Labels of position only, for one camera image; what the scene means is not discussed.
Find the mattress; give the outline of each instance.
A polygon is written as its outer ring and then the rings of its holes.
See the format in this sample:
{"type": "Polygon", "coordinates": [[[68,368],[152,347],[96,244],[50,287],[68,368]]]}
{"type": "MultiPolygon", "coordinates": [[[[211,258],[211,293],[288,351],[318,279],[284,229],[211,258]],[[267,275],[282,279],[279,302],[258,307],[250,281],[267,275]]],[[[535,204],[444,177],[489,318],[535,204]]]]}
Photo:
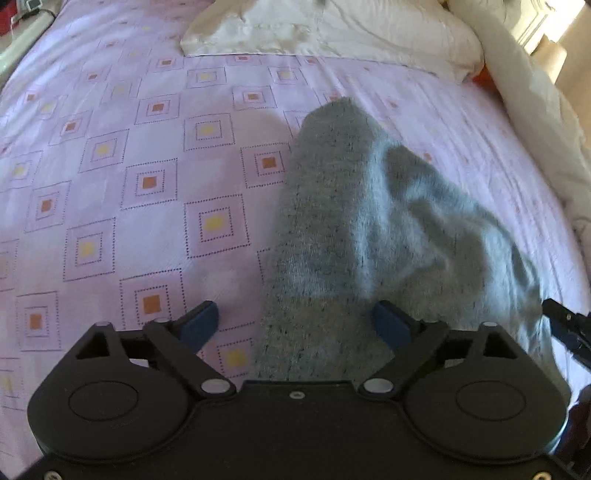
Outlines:
{"type": "MultiPolygon", "coordinates": [[[[262,311],[273,218],[303,118],[351,96],[477,198],[591,309],[562,208],[502,105],[473,84],[319,57],[184,58],[207,2],[69,0],[0,96],[0,470],[39,456],[26,405],[94,322],[138,329],[217,302],[199,355],[238,385],[262,311]]],[[[572,389],[591,375],[558,343],[572,389]]]]}

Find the metal bolt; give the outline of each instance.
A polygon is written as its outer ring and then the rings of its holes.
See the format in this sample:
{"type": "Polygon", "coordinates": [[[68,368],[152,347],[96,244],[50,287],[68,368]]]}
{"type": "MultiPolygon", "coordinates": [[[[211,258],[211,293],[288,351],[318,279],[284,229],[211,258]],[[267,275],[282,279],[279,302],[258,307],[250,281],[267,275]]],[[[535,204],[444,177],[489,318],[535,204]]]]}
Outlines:
{"type": "Polygon", "coordinates": [[[61,478],[61,475],[57,472],[54,472],[53,470],[49,470],[48,472],[45,472],[45,475],[43,475],[43,480],[63,480],[61,478]]]}
{"type": "Polygon", "coordinates": [[[532,480],[552,480],[552,475],[548,472],[538,472],[534,475],[532,480]]]}
{"type": "Polygon", "coordinates": [[[230,382],[222,378],[210,378],[201,384],[201,390],[205,393],[221,394],[230,390],[230,382]]]}
{"type": "Polygon", "coordinates": [[[363,387],[369,393],[388,393],[394,389],[394,384],[385,378],[370,378],[363,387]]]}

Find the pillow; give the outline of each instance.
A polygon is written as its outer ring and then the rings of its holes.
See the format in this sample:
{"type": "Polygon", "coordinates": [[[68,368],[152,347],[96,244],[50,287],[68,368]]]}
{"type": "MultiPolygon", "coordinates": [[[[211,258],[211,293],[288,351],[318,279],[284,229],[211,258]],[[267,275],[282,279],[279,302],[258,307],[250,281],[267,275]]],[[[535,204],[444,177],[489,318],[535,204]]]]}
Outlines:
{"type": "Polygon", "coordinates": [[[291,54],[404,64],[461,82],[482,67],[472,30],[436,0],[216,0],[193,21],[187,56],[291,54]]]}
{"type": "Polygon", "coordinates": [[[486,66],[515,132],[561,200],[591,276],[591,164],[585,137],[567,99],[509,31],[473,0],[448,0],[484,48],[486,66]]]}

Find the red object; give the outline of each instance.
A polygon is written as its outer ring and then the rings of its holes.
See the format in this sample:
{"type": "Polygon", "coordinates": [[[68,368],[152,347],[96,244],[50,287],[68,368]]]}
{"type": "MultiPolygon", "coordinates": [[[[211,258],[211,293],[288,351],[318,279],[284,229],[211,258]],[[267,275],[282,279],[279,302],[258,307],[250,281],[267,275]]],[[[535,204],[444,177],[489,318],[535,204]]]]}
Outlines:
{"type": "Polygon", "coordinates": [[[17,14],[17,0],[8,0],[8,3],[0,9],[0,35],[10,32],[10,19],[17,14]]]}

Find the pink bed sheet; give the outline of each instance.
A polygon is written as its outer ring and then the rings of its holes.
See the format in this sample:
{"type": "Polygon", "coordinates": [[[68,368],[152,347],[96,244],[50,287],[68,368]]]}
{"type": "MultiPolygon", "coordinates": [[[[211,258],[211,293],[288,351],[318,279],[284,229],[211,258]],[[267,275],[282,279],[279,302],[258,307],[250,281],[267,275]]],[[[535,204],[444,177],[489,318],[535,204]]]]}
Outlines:
{"type": "MultiPolygon", "coordinates": [[[[94,322],[137,329],[215,300],[200,355],[238,384],[305,115],[353,96],[493,211],[543,296],[581,312],[589,283],[555,195],[502,106],[474,85],[346,59],[184,58],[207,2],[70,0],[0,97],[0,469],[39,455],[25,408],[94,322]]],[[[591,376],[557,346],[574,390],[591,376]]]]}

